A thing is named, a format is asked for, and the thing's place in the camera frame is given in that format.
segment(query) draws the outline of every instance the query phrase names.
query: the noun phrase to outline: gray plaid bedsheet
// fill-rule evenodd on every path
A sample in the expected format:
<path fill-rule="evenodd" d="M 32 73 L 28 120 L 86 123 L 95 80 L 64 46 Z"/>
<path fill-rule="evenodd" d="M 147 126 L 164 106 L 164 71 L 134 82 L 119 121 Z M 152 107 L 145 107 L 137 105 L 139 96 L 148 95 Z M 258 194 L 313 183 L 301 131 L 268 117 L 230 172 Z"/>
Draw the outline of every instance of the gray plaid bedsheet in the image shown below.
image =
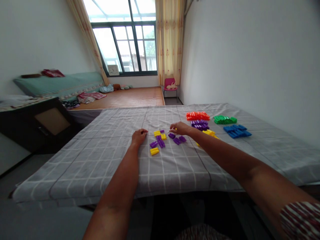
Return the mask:
<path fill-rule="evenodd" d="M 85 129 L 15 190 L 22 207 L 47 208 L 98 203 L 139 128 L 149 130 L 139 150 L 139 185 L 136 198 L 190 191 L 239 191 L 239 183 L 221 169 L 189 137 L 176 145 L 169 137 L 166 147 L 151 156 L 153 132 L 171 123 L 186 122 L 189 111 L 210 115 L 216 135 L 265 162 L 296 185 L 320 180 L 320 151 L 303 141 L 230 104 L 155 106 L 105 109 Z M 232 139 L 216 115 L 233 116 L 251 137 Z"/>

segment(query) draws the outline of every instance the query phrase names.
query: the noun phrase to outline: curtain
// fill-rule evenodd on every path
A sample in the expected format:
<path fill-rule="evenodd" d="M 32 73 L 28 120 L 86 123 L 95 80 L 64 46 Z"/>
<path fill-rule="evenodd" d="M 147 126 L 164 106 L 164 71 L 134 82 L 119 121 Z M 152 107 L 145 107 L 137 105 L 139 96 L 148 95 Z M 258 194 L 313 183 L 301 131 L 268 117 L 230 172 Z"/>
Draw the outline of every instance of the curtain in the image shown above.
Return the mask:
<path fill-rule="evenodd" d="M 67 3 L 69 4 L 69 7 L 73 13 L 73 16 L 75 17 L 75 19 L 77 20 L 77 23 L 79 24 L 79 27 L 81 29 L 81 32 L 83 34 L 83 37 L 86 43 L 88 44 L 90 50 L 93 53 L 95 60 L 97 61 L 97 64 L 101 71 L 103 81 L 105 85 L 108 86 L 110 83 L 102 67 L 102 61 L 99 54 L 99 49 L 97 46 L 96 39 L 94 37 L 94 33 L 92 30 L 83 0 L 67 0 Z"/>
<path fill-rule="evenodd" d="M 185 0 L 156 0 L 158 81 L 180 84 Z"/>

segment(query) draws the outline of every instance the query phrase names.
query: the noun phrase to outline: dark wooden cabinet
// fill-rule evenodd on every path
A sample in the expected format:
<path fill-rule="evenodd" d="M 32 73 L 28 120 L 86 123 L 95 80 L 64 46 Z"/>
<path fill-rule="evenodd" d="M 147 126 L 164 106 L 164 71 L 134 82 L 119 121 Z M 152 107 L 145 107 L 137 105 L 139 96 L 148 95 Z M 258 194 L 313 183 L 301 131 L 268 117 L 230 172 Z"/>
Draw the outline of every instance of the dark wooden cabinet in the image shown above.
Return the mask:
<path fill-rule="evenodd" d="M 0 112 L 0 132 L 30 152 L 60 148 L 79 130 L 58 98 Z"/>

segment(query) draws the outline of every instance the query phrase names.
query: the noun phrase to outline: window frame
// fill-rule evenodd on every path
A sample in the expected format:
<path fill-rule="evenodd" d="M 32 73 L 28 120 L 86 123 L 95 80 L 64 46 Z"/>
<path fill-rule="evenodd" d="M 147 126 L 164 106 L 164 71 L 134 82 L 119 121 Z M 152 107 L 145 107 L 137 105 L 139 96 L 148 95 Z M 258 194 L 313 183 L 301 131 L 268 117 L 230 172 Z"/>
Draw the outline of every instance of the window frame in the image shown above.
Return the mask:
<path fill-rule="evenodd" d="M 102 66 L 103 66 L 103 69 L 104 71 L 106 72 L 106 75 L 108 77 L 123 77 L 123 76 L 150 76 L 150 75 L 158 75 L 158 59 L 156 57 L 156 62 L 157 62 L 157 70 L 156 71 L 148 71 L 148 66 L 147 66 L 147 60 L 146 60 L 146 57 L 145 57 L 145 64 L 146 64 L 146 69 L 147 71 L 142 71 L 141 69 L 141 60 L 140 60 L 140 54 L 139 54 L 139 47 L 138 47 L 138 39 L 137 39 L 137 33 L 136 33 L 136 26 L 141 26 L 142 28 L 142 41 L 143 41 L 143 49 L 144 49 L 144 53 L 146 53 L 146 49 L 145 49 L 145 41 L 148 41 L 148 40 L 152 40 L 155 42 L 155 47 L 156 47 L 156 56 L 157 56 L 157 37 L 156 37 L 156 21 L 133 21 L 133 14 L 132 14 L 132 8 L 131 8 L 131 2 L 130 0 L 128 0 L 128 4 L 129 4 L 129 9 L 130 9 L 130 16 L 131 16 L 131 21 L 128 22 L 91 22 L 91 26 L 92 26 L 92 29 L 95 29 L 95 28 L 110 28 L 111 29 L 111 32 L 112 32 L 112 36 L 113 36 L 113 40 L 114 40 L 114 44 L 116 46 L 116 50 L 117 50 L 117 54 L 118 54 L 118 57 L 119 57 L 119 61 L 120 61 L 120 65 L 121 65 L 121 69 L 122 69 L 122 72 L 120 72 L 119 70 L 119 75 L 117 76 L 110 76 L 109 75 L 109 72 L 108 72 L 108 69 L 107 69 L 107 66 L 106 66 L 106 63 L 104 62 L 104 59 L 103 59 L 103 56 L 101 54 L 101 50 L 100 50 L 100 47 L 99 47 L 99 44 L 97 42 L 97 39 L 96 39 L 96 42 L 97 42 L 97 46 L 98 46 L 98 49 L 99 49 L 99 53 L 100 53 L 100 57 L 101 57 L 101 60 L 102 60 Z M 135 49 L 136 49 L 136 55 L 137 55 L 137 61 L 138 61 L 138 68 L 139 68 L 139 71 L 133 71 L 133 72 L 125 72 L 124 71 L 124 66 L 123 66 L 123 62 L 122 62 L 122 59 L 121 59 L 121 55 L 120 55 L 120 51 L 119 51 L 119 47 L 118 47 L 118 42 L 117 41 L 130 41 L 129 39 L 126 39 L 126 40 L 117 40 L 116 39 L 116 36 L 115 36 L 115 33 L 114 33 L 114 29 L 113 27 L 128 27 L 128 26 L 131 26 L 132 27 L 132 32 L 133 32 L 133 41 L 134 41 L 134 45 L 135 45 Z M 145 39 L 144 38 L 144 34 L 143 34 L 143 26 L 153 26 L 154 27 L 154 39 Z"/>

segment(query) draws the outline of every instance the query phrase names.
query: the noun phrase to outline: small chair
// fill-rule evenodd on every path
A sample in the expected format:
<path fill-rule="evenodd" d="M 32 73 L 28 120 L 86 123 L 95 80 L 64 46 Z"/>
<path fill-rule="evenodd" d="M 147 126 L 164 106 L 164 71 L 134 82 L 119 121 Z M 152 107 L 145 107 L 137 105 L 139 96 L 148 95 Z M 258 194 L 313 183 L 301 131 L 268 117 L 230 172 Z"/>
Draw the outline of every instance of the small chair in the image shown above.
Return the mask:
<path fill-rule="evenodd" d="M 178 101 L 178 88 L 174 88 L 174 89 L 167 89 L 167 86 L 171 85 L 172 83 L 175 83 L 176 81 L 174 80 L 174 78 L 166 78 L 164 80 L 164 88 L 163 88 L 163 98 L 164 98 L 164 93 L 165 91 L 176 91 L 176 95 L 177 95 L 177 103 Z"/>

